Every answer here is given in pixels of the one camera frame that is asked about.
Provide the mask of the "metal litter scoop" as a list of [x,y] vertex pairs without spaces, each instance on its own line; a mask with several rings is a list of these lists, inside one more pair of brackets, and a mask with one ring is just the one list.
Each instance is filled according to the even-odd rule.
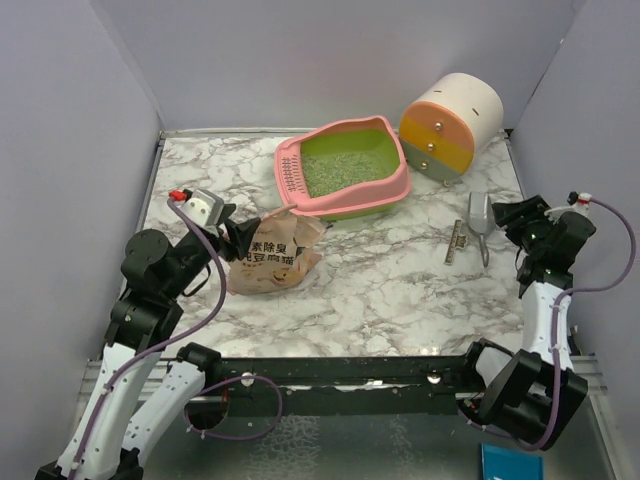
[[491,198],[487,193],[471,192],[468,198],[467,226],[479,241],[482,263],[489,266],[490,253],[487,238],[495,230],[494,212]]

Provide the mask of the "pink cat litter bag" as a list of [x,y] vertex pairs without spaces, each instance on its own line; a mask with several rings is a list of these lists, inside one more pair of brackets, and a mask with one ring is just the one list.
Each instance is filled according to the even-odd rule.
[[228,291],[256,295],[299,285],[321,260],[315,250],[330,225],[316,217],[297,215],[292,204],[261,219],[247,255],[229,264]]

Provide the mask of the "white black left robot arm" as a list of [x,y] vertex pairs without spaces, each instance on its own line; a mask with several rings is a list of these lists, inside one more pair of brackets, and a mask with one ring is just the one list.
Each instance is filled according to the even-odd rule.
[[221,271],[224,261],[244,258],[261,221],[231,220],[235,207],[191,198],[169,207],[187,234],[171,244],[156,229],[132,236],[121,272],[123,294],[114,304],[98,379],[76,431],[60,457],[39,469],[39,479],[140,479],[148,458],[179,411],[197,393],[220,385],[219,353],[194,343],[185,347],[160,387],[139,400],[163,351],[178,341],[183,315],[178,303],[201,271]]

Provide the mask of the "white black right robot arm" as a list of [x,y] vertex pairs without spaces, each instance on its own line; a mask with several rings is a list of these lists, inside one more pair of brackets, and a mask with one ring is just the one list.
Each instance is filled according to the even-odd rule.
[[540,196],[515,203],[493,203],[479,192],[468,198],[467,226],[479,240],[482,260],[489,260],[487,238],[497,228],[525,255],[517,269],[524,331],[516,352],[486,339],[471,345],[459,378],[467,389],[483,391],[476,400],[460,401],[459,409],[470,425],[526,449],[549,449],[588,391],[574,371],[567,327],[570,269],[596,232],[588,203],[578,194],[557,208]]

